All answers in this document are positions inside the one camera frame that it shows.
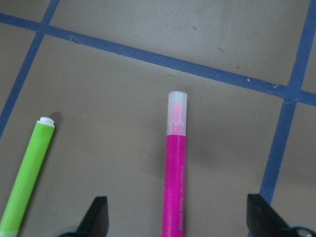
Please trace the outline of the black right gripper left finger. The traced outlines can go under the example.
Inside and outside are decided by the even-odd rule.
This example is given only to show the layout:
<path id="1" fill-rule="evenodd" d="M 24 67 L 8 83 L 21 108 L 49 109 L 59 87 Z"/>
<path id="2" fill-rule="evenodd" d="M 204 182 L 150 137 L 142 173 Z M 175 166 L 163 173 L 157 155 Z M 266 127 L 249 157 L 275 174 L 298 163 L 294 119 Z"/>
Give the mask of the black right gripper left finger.
<path id="1" fill-rule="evenodd" d="M 79 227 L 76 237 L 106 237 L 109 230 L 107 197 L 95 197 Z"/>

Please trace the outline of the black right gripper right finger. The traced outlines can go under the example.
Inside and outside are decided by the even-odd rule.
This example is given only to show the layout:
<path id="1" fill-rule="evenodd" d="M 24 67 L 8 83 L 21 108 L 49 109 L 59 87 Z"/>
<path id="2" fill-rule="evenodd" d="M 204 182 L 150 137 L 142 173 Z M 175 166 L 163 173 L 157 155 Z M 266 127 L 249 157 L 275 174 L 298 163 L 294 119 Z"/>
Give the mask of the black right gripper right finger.
<path id="1" fill-rule="evenodd" d="M 260 194 L 247 195 L 247 226 L 254 237 L 293 237 L 289 225 Z"/>

